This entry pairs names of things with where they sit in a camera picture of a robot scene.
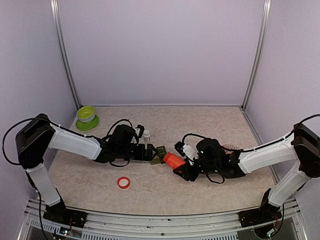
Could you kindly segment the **orange bottle cap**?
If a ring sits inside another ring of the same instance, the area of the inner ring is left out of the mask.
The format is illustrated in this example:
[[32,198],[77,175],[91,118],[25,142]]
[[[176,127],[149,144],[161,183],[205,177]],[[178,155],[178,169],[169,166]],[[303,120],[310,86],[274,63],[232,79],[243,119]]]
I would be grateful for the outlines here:
[[131,184],[131,181],[128,177],[122,176],[117,180],[117,185],[120,189],[127,189]]

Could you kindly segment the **orange pill bottle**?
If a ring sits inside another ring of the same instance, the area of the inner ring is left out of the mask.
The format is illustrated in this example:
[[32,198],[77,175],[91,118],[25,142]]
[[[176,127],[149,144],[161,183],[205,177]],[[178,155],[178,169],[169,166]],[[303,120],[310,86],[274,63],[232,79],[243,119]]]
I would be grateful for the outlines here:
[[176,169],[186,163],[182,158],[170,152],[163,157],[163,160],[172,169]]

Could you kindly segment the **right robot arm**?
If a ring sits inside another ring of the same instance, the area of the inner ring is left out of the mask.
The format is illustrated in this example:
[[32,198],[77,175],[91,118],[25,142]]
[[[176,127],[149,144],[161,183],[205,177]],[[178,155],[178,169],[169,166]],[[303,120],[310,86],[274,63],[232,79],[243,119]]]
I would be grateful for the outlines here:
[[244,177],[256,170],[282,162],[294,161],[293,167],[276,184],[268,189],[256,210],[256,218],[266,222],[281,205],[309,180],[320,176],[320,138],[304,125],[303,119],[284,136],[251,149],[231,149],[217,139],[201,137],[196,148],[184,140],[175,144],[184,158],[173,167],[173,172],[186,181],[193,182],[199,175],[207,178],[218,174],[222,180]]

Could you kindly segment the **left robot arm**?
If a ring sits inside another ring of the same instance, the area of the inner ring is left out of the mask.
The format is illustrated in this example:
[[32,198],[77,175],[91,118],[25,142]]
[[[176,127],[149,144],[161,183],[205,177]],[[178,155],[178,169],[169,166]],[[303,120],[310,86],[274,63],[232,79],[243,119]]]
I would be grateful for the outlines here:
[[130,161],[152,161],[158,154],[152,144],[140,143],[145,128],[133,127],[128,119],[114,123],[107,135],[99,138],[84,135],[60,126],[40,113],[36,117],[24,119],[16,124],[25,126],[16,134],[15,143],[18,161],[32,185],[44,200],[49,212],[57,221],[63,223],[70,218],[70,211],[64,207],[62,197],[53,185],[46,167],[44,154],[48,149],[76,154],[97,163],[114,165],[117,159]]

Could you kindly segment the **green weekly pill organizer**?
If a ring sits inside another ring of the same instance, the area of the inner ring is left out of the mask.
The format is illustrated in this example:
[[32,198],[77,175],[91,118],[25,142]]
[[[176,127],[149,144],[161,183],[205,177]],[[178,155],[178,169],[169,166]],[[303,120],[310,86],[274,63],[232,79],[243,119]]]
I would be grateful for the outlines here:
[[157,164],[165,164],[164,157],[167,154],[166,147],[164,145],[158,146],[156,148],[157,154],[150,162],[151,165],[157,165]]

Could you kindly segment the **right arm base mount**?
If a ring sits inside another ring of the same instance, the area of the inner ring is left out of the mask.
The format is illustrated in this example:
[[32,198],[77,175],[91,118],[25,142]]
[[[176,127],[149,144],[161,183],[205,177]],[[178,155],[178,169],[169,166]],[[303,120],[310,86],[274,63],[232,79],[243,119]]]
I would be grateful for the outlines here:
[[255,226],[282,218],[280,210],[261,210],[260,208],[240,211],[238,213],[242,228]]

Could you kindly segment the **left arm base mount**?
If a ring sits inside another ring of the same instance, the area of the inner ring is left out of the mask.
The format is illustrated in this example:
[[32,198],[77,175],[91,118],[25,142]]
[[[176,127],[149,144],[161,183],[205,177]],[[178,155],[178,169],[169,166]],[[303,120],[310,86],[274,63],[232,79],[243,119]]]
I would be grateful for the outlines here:
[[44,211],[43,218],[69,227],[84,228],[87,215],[84,211],[70,208],[47,207]]

